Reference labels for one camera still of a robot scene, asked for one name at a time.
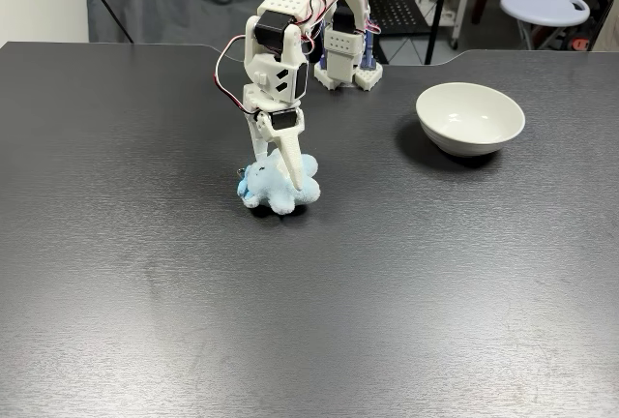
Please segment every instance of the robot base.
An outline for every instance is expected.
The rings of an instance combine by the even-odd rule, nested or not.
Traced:
[[[314,65],[313,75],[330,91],[335,90],[341,84],[341,81],[331,79],[327,76],[327,70],[320,68],[320,62]],[[380,63],[376,62],[376,70],[358,68],[355,72],[354,80],[364,91],[369,91],[381,77],[383,77],[383,67]]]

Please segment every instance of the floor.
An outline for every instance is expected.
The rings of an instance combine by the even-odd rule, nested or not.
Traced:
[[[456,58],[462,52],[474,48],[516,49],[520,36],[516,22],[501,10],[488,8],[479,25],[471,24],[470,15],[466,14],[457,50],[453,50],[449,41],[451,29],[442,29],[439,33],[432,65],[440,65]],[[390,65],[423,65],[426,59],[428,37],[390,38],[381,37],[380,46]]]
[[[470,8],[473,7],[473,2],[474,0],[469,0]],[[452,10],[455,8],[452,4],[456,3],[457,0],[447,0]],[[439,32],[432,56],[432,65],[446,63],[470,49],[516,49],[520,44],[516,22],[498,7],[492,8],[490,4],[479,25],[471,24],[470,10],[465,14],[457,50],[450,47],[451,33],[451,28],[441,29]],[[380,46],[390,65],[422,65],[426,59],[427,41],[428,37],[381,37]]]

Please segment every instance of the blue plush toy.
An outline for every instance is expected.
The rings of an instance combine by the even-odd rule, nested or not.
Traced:
[[[248,208],[267,205],[279,215],[286,215],[296,205],[315,202],[320,197],[320,187],[311,177],[318,170],[318,162],[311,155],[302,155],[303,187],[294,189],[290,178],[284,177],[278,170],[282,162],[279,149],[275,149],[266,159],[249,165],[243,172],[237,195]]]

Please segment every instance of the desk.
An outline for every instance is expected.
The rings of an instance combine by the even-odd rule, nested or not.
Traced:
[[[323,195],[284,218],[235,195],[251,141],[216,57],[0,49],[1,416],[619,412],[618,54],[312,80]],[[523,133],[442,154],[412,107],[455,80],[513,97]]]

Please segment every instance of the plush toy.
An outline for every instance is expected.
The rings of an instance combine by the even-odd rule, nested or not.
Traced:
[[[282,163],[279,149],[275,149],[266,159],[249,165],[242,174],[237,195],[248,208],[267,205],[278,215],[287,215],[296,205],[315,202],[320,197],[320,187],[311,177],[318,170],[318,162],[311,155],[302,155],[303,187],[294,189],[290,178],[284,177],[278,169]]]

